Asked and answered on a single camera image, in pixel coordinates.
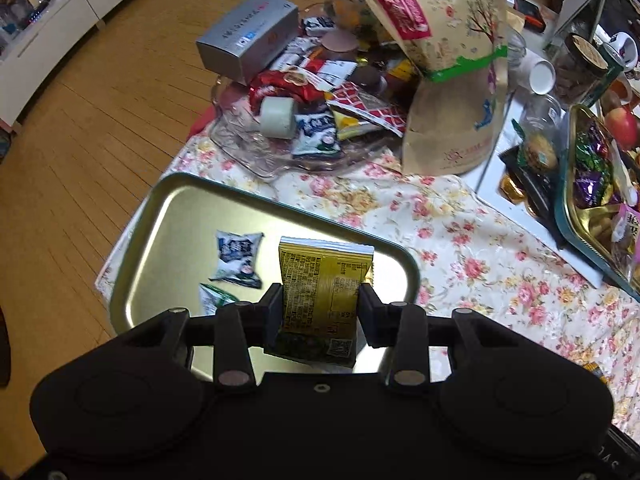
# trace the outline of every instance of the qr code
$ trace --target qr code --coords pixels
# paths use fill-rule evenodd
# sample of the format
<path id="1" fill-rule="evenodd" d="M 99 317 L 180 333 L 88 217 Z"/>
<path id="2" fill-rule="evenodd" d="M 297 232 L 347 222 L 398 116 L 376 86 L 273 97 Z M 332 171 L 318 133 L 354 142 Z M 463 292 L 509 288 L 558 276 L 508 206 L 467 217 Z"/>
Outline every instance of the qr code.
<path id="1" fill-rule="evenodd" d="M 351 354 L 351 339 L 331 339 L 327 355 L 334 357 L 349 357 Z"/>

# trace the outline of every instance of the wooden floor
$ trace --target wooden floor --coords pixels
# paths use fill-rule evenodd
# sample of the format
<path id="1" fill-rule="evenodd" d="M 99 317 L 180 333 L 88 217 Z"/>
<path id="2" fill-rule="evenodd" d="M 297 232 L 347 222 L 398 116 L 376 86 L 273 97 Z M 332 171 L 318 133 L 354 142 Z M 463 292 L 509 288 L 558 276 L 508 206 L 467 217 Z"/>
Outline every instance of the wooden floor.
<path id="1" fill-rule="evenodd" d="M 38 380 L 111 335 L 95 276 L 208 105 L 214 75 L 194 41 L 240 1 L 125 2 L 48 83 L 0 165 L 0 306 L 13 352 L 0 470 L 10 476 L 44 452 L 29 418 Z"/>

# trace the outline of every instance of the glass candy plate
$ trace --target glass candy plate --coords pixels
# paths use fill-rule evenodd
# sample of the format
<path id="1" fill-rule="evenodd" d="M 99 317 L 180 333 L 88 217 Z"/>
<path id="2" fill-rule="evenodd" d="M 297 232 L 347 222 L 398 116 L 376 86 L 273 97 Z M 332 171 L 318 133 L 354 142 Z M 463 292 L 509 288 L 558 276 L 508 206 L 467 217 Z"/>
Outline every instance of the glass candy plate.
<path id="1" fill-rule="evenodd" d="M 249 109 L 247 88 L 219 78 L 212 88 L 217 118 L 207 134 L 227 155 L 261 178 L 287 170 L 309 173 L 340 171 L 378 156 L 385 148 L 399 149 L 401 139 L 388 130 L 369 132 L 340 142 L 337 158 L 301 158 L 290 153 L 292 140 L 268 139 Z"/>

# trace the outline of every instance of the phone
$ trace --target phone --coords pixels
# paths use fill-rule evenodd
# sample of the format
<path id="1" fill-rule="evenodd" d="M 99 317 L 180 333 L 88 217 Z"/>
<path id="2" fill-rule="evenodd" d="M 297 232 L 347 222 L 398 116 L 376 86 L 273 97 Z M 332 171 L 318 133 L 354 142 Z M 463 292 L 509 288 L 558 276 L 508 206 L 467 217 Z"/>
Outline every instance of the phone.
<path id="1" fill-rule="evenodd" d="M 545 31 L 546 23 L 542 14 L 540 14 L 540 8 L 537 5 L 534 5 L 527 0 L 515 0 L 513 8 L 524 14 L 524 26 L 526 28 L 530 28 L 535 32 Z"/>

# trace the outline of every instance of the silver box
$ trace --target silver box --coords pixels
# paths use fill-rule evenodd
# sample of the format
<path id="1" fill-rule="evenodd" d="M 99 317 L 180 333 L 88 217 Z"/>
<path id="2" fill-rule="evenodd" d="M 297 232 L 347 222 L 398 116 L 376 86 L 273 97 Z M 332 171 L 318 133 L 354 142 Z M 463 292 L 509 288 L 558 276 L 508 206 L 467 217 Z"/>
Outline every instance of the silver box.
<path id="1" fill-rule="evenodd" d="M 298 35 L 287 0 L 245 0 L 196 40 L 204 67 L 248 84 Z"/>

